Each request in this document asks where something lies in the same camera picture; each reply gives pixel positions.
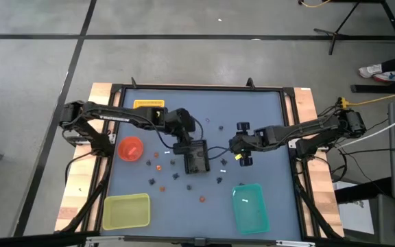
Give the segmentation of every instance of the person's foot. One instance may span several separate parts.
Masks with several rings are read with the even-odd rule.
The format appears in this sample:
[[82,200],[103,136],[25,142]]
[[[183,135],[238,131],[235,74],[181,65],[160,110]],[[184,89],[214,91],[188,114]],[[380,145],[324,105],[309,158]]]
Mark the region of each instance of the person's foot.
[[372,76],[382,73],[382,65],[381,64],[376,64],[376,65],[371,65],[368,67],[362,67],[359,69],[359,75],[362,76],[363,78],[371,78]]
[[377,82],[395,82],[395,71],[377,74],[373,78]]

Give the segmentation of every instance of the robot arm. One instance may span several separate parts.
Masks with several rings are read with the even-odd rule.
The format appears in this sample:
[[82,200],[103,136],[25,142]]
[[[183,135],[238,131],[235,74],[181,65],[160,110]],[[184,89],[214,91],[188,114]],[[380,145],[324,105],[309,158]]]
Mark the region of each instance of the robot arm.
[[366,132],[361,115],[353,110],[341,110],[337,114],[292,126],[268,126],[248,135],[250,124],[237,123],[236,135],[229,140],[230,151],[240,154],[240,166],[253,164],[252,151],[267,152],[286,145],[292,139],[317,134],[311,139],[296,142],[297,158],[314,155],[319,147],[330,146],[340,137],[359,138]]
[[169,112],[164,107],[138,107],[135,109],[104,106],[93,102],[70,102],[64,105],[59,126],[74,130],[91,143],[93,155],[108,157],[114,145],[107,134],[98,133],[89,123],[92,119],[106,119],[132,124],[144,130],[156,130],[177,137],[173,145],[175,154],[184,153],[190,142],[189,132],[195,131],[194,118],[183,108]]

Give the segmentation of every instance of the gray floor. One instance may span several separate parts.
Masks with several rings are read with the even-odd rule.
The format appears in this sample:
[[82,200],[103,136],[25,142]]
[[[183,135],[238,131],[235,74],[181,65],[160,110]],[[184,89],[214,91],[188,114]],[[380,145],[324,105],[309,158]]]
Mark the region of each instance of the gray floor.
[[[388,1],[395,14],[395,0]],[[0,33],[79,33],[89,1],[0,0]],[[89,34],[315,34],[334,30],[349,3],[307,9],[296,0],[99,0]],[[379,5],[361,5],[342,32],[392,35]],[[0,40],[0,237],[12,228],[39,145],[62,87],[74,40]],[[93,82],[256,85],[312,88],[317,110],[337,97],[359,102],[381,95],[352,94],[358,67],[395,57],[395,43],[339,42],[333,56],[322,41],[88,40],[67,101],[87,99]],[[367,126],[386,116],[387,102],[358,107]],[[386,148],[387,135],[347,149]],[[50,233],[64,189],[64,166],[73,148],[58,133],[26,234]],[[342,164],[331,152],[333,167]],[[372,179],[390,174],[389,154],[356,155]],[[349,160],[349,179],[367,181]]]

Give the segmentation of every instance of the yellow cable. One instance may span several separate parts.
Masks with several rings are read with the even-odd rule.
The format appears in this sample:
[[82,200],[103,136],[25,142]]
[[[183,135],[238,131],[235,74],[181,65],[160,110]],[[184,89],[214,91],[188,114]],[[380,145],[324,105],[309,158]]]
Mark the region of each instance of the yellow cable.
[[378,98],[378,99],[372,99],[372,100],[368,100],[366,102],[359,102],[359,103],[351,103],[351,102],[346,101],[344,98],[342,98],[342,108],[345,109],[347,106],[362,106],[364,104],[379,102],[381,100],[391,99],[393,97],[395,97],[395,95],[390,95],[390,96],[381,97],[381,98]]
[[329,1],[332,1],[332,0],[327,0],[324,3],[320,3],[318,5],[307,5],[303,1],[301,2],[301,4],[308,7],[308,8],[318,8],[318,7],[323,6],[324,4],[328,3]]

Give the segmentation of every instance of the wooden table edge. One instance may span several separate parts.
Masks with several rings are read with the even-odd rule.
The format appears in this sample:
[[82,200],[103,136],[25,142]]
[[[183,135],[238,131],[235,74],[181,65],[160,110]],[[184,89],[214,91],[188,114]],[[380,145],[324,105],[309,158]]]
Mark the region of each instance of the wooden table edge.
[[[179,85],[169,84],[172,86],[190,86],[190,85]],[[193,85],[193,86],[215,86],[215,85]],[[93,83],[91,93],[88,101],[95,102],[97,104],[108,104],[112,83]],[[277,86],[268,86],[267,88],[281,88]],[[313,96],[311,89],[309,88],[294,88],[295,101],[298,109],[298,118],[300,122],[316,119],[315,104],[313,102]],[[289,96],[286,96],[286,107],[289,123],[294,123],[292,114],[292,107]],[[93,120],[90,124],[99,132],[101,132],[103,121]],[[88,145],[77,146],[74,152],[74,157],[80,156],[90,151]],[[326,159],[326,155],[323,152],[318,152],[316,156]],[[56,220],[55,230],[64,228],[71,219],[77,214],[83,204],[86,202],[88,196],[88,190],[93,176],[93,168],[95,163],[95,156],[87,156],[76,162],[74,162],[69,170],[68,182],[65,187],[58,218]],[[102,161],[101,168],[104,168],[106,160]],[[101,169],[99,176],[102,176],[103,169]],[[311,177],[311,186],[313,190],[313,197],[315,204],[325,220],[332,226],[332,228],[341,236],[344,236],[344,230],[342,228],[341,219],[339,216],[339,210],[337,207],[335,194],[333,190],[333,184],[328,170],[328,165],[324,161],[312,160],[309,161],[309,173]],[[88,223],[88,230],[94,229],[94,221],[97,217],[98,199],[91,210],[90,222]],[[306,222],[306,230],[308,236],[313,236],[313,228],[311,223],[311,217],[309,210],[303,203],[304,219]]]

